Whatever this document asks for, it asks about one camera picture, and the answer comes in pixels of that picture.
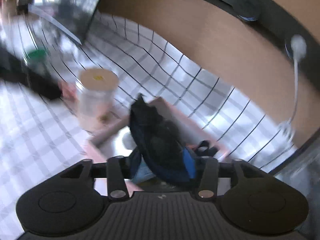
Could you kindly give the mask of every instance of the black fabric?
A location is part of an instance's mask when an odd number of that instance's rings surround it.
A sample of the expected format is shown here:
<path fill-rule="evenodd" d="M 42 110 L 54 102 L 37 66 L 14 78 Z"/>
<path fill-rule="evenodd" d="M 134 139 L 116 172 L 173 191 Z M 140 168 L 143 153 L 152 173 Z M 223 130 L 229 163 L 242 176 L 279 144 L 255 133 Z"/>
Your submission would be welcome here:
<path fill-rule="evenodd" d="M 195 154 L 200 157 L 202 156 L 214 157 L 218 151 L 219 149 L 215 146 L 210 148 L 210 142 L 206 140 L 200 142 L 197 148 L 194 150 Z"/>
<path fill-rule="evenodd" d="M 201 156 L 213 157 L 219 149 L 209 148 L 208 141 L 202 141 L 195 152 L 184 146 L 177 126 L 158 114 L 154 106 L 148 106 L 141 95 L 131 105 L 130 131 L 137 148 L 129 159 L 131 178 L 136 174 L 141 155 L 149 169 L 167 183 L 192 188 L 200 183 L 205 161 Z"/>
<path fill-rule="evenodd" d="M 49 100 L 60 98 L 62 95 L 57 82 L 44 78 L 28 68 L 23 72 L 21 61 L 1 46 L 0 59 L 0 79 L 20 83 Z"/>
<path fill-rule="evenodd" d="M 183 163 L 183 146 L 178 141 L 178 129 L 148 106 L 141 95 L 131 105 L 130 132 L 150 170 L 173 185 L 192 184 Z"/>

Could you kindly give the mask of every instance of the open cardboard box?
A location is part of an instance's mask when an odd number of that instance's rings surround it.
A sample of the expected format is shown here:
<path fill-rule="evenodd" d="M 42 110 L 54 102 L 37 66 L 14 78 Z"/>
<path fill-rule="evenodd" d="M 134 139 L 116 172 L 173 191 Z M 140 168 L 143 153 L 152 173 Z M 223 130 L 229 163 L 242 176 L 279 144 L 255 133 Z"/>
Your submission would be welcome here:
<path fill-rule="evenodd" d="M 159 97 L 148 103 L 155 106 L 158 113 L 164 118 L 171 120 L 179 129 L 180 137 L 189 145 L 198 145 L 201 141 L 210 142 L 210 147 L 216 146 L 219 151 L 215 158 L 222 162 L 228 155 L 228 149 L 217 142 L 209 133 L 202 130 L 193 120 L 186 117 L 182 112 Z M 93 135 L 84 147 L 87 157 L 95 163 L 105 162 L 108 158 L 122 155 L 129 156 L 135 148 L 135 143 L 130 136 L 128 127 L 129 115 L 107 125 L 104 129 Z M 141 190 L 130 181 L 126 181 L 129 193 Z"/>

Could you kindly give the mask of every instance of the black object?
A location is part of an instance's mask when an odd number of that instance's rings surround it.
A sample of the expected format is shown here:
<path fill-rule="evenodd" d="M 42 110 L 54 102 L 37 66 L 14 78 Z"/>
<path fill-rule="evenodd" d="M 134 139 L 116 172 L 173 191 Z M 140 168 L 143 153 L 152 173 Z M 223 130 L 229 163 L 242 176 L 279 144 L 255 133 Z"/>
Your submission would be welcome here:
<path fill-rule="evenodd" d="M 21 61 L 1 46 L 0 58 L 0 79 L 20 83 L 49 100 L 60 98 L 62 95 L 57 82 L 44 78 L 29 68 L 22 68 Z"/>
<path fill-rule="evenodd" d="M 106 202 L 90 178 L 92 160 L 77 163 L 23 194 L 16 212 L 25 230 L 68 235 L 92 224 Z"/>
<path fill-rule="evenodd" d="M 254 30 L 292 57 L 291 38 L 300 34 L 307 43 L 307 55 L 299 63 L 301 70 L 314 87 L 320 90 L 320 44 L 313 35 L 273 0 L 205 0 L 250 24 Z"/>
<path fill-rule="evenodd" d="M 300 192 L 245 161 L 208 158 L 200 188 L 190 192 L 123 197 L 127 158 L 82 160 L 27 191 L 16 206 L 25 230 L 19 239 L 256 239 L 252 234 L 285 233 L 289 239 L 308 215 Z M 94 178 L 106 175 L 109 198 L 93 189 Z M 218 177 L 231 178 L 232 188 L 222 196 L 216 195 Z"/>
<path fill-rule="evenodd" d="M 137 145 L 129 158 L 135 167 L 130 169 L 130 178 L 141 162 L 138 155 L 142 155 L 158 178 L 183 189 L 198 187 L 205 164 L 202 158 L 214 157 L 219 150 L 210 148 L 208 141 L 201 142 L 194 151 L 183 145 L 176 125 L 147 105 L 141 95 L 131 106 L 130 132 Z"/>
<path fill-rule="evenodd" d="M 300 192 L 246 162 L 234 162 L 234 168 L 237 184 L 221 200 L 223 213 L 234 224 L 258 234 L 281 234 L 307 217 L 308 203 Z"/>

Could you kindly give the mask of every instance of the white plug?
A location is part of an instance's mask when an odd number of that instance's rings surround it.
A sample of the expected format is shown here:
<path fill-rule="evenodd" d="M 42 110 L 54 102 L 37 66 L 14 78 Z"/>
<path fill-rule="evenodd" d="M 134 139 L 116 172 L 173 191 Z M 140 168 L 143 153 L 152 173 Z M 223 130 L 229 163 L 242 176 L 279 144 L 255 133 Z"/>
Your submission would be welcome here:
<path fill-rule="evenodd" d="M 301 35 L 295 34 L 291 38 L 291 48 L 293 59 L 299 62 L 307 54 L 307 44 L 304 38 Z"/>

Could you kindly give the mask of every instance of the white tiled floor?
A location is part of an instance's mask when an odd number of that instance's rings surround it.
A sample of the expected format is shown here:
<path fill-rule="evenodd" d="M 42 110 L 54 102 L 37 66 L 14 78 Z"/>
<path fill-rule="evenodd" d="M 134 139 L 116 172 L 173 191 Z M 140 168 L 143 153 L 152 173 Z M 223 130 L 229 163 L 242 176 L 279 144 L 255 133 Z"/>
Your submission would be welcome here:
<path fill-rule="evenodd" d="M 50 24 L 23 17 L 4 25 L 0 36 L 17 57 L 36 45 L 46 47 L 51 74 L 68 82 L 86 68 L 112 70 L 121 81 L 114 110 L 119 116 L 138 93 L 146 100 L 162 96 L 224 143 L 231 158 L 252 158 L 251 163 L 270 171 L 295 151 L 237 88 L 129 20 L 97 13 L 81 48 L 64 36 L 56 39 Z M 12 240 L 22 233 L 15 216 L 18 197 L 79 161 L 88 134 L 62 101 L 47 102 L 4 82 L 0 101 L 0 239 Z"/>

